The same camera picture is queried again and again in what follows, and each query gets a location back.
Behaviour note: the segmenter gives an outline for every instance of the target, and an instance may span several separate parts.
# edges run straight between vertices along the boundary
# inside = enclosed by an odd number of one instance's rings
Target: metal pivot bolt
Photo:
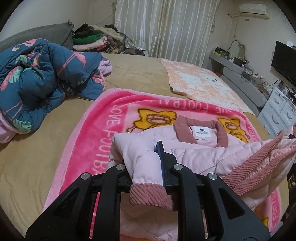
[[[217,176],[215,173],[210,173],[210,174],[209,174],[209,178],[212,179],[212,180],[216,180],[217,177],[218,177],[218,176]]]
[[[87,179],[89,179],[90,177],[91,177],[91,176],[90,176],[89,173],[84,173],[84,174],[81,175],[81,179],[83,179],[83,180],[87,180]]]
[[[174,169],[176,169],[176,170],[182,170],[183,169],[183,166],[181,164],[175,164],[174,165]]]
[[[116,166],[116,169],[117,169],[118,171],[122,171],[122,170],[124,170],[125,168],[126,168],[126,166],[123,165],[123,164],[119,164],[119,165]]]

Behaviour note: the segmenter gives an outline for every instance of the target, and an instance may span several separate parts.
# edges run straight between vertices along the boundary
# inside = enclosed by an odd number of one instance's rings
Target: bed
[[[106,89],[128,88],[186,98],[172,92],[160,59],[121,54],[104,56],[113,65],[112,74],[106,77]],[[67,140],[91,104],[83,99],[68,99],[46,116],[34,134],[16,135],[10,143],[0,145],[0,206],[3,209],[0,217],[4,211],[23,236],[41,214]],[[245,115],[261,139],[268,139],[258,119],[251,113],[245,112]],[[280,184],[280,192],[282,208],[287,208],[286,179]]]

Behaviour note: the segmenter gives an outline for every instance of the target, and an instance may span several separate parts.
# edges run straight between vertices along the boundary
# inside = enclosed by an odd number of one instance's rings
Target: blue comforter
[[[36,131],[66,96],[95,100],[104,90],[92,79],[99,53],[73,52],[32,39],[0,53],[0,111],[23,133]]]

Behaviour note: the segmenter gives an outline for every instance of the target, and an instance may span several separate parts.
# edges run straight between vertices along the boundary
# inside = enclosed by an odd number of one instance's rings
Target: curtain
[[[115,27],[127,48],[202,66],[220,0],[118,0]]]

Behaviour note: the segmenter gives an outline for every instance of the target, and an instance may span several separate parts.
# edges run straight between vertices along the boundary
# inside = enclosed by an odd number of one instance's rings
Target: black television screen
[[[277,41],[272,67],[296,85],[296,50]]]

